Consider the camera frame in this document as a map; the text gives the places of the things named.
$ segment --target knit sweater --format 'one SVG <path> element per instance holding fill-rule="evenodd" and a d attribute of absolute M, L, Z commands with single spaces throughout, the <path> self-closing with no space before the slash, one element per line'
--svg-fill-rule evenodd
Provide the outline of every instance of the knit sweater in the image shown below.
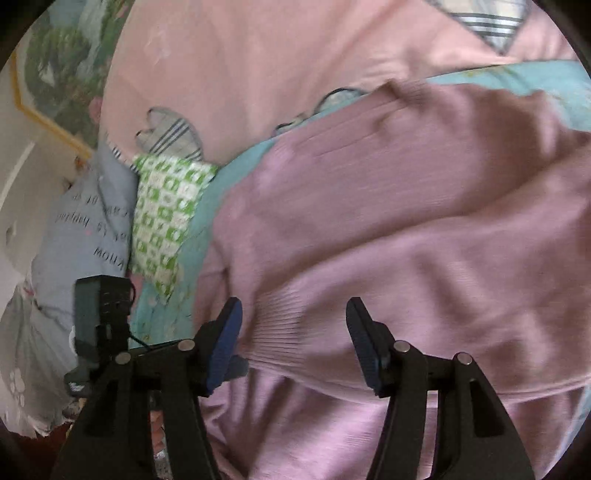
<path fill-rule="evenodd" d="M 242 300 L 253 366 L 202 402 L 222 469 L 365 477 L 386 402 L 345 325 L 360 296 L 424 353 L 470 352 L 542 476 L 591 382 L 589 140 L 542 93 L 394 82 L 282 136 L 228 194 L 197 281 L 196 326 Z"/>

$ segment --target striped fabric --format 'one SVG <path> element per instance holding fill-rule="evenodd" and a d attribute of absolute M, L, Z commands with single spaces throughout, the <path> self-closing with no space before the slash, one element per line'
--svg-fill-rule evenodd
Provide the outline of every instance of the striped fabric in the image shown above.
<path fill-rule="evenodd" d="M 530 0 L 427 0 L 505 54 L 530 11 Z"/>
<path fill-rule="evenodd" d="M 166 108 L 151 108 L 148 112 L 150 129 L 137 134 L 136 143 L 152 155 L 180 157 L 202 161 L 202 145 L 193 126 L 182 116 Z"/>

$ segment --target green and white checkered cloth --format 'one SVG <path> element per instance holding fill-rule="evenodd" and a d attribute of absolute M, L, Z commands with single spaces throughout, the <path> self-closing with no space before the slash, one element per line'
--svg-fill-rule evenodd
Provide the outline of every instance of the green and white checkered cloth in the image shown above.
<path fill-rule="evenodd" d="M 153 283 L 163 303 L 173 292 L 178 249 L 217 167 L 179 157 L 139 155 L 132 271 Z"/>

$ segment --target pillowcase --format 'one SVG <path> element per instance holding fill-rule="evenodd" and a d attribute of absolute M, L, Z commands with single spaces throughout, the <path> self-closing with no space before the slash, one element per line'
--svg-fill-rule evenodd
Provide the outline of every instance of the pillowcase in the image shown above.
<path fill-rule="evenodd" d="M 67 330 L 66 339 L 74 325 L 76 280 L 125 276 L 137 190 L 137 175 L 100 142 L 90 169 L 49 216 L 31 281 L 40 309 Z"/>
<path fill-rule="evenodd" d="M 527 15 L 530 0 L 427 0 L 473 31 L 499 55 L 509 50 Z"/>
<path fill-rule="evenodd" d="M 132 271 L 152 282 L 166 303 L 176 282 L 178 249 L 217 167 L 186 158 L 139 155 L 134 168 L 139 173 L 139 187 Z"/>
<path fill-rule="evenodd" d="M 64 375 L 76 367 L 69 333 L 38 307 L 30 285 L 16 287 L 0 321 L 0 377 L 20 428 L 24 419 L 47 435 L 64 422 L 62 411 L 71 402 Z"/>
<path fill-rule="evenodd" d="M 4 313 L 4 308 L 12 298 L 14 287 L 22 282 L 25 277 L 16 271 L 13 264 L 6 256 L 5 251 L 0 248 L 0 316 Z"/>

